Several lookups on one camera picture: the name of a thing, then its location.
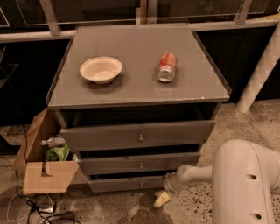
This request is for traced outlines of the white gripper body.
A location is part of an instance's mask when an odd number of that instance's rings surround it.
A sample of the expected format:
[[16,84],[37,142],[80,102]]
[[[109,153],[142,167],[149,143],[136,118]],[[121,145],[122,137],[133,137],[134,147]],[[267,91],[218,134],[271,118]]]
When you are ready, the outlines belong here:
[[171,193],[180,193],[186,189],[186,186],[181,184],[176,176],[176,173],[167,173],[164,180],[164,189]]

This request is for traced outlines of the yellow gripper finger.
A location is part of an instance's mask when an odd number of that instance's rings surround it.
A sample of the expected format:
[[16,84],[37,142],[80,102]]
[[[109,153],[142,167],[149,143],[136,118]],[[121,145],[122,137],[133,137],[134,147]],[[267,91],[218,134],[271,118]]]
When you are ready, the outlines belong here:
[[171,195],[167,191],[162,191],[157,196],[154,207],[160,208],[163,204],[167,203],[171,199]]

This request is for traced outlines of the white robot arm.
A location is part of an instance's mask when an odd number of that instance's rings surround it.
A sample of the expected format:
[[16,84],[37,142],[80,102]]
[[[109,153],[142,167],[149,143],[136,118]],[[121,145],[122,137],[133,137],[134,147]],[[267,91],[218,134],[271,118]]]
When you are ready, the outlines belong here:
[[212,165],[185,164],[169,174],[154,206],[202,182],[212,184],[212,224],[276,224],[271,196],[280,194],[280,152],[229,140],[216,151]]

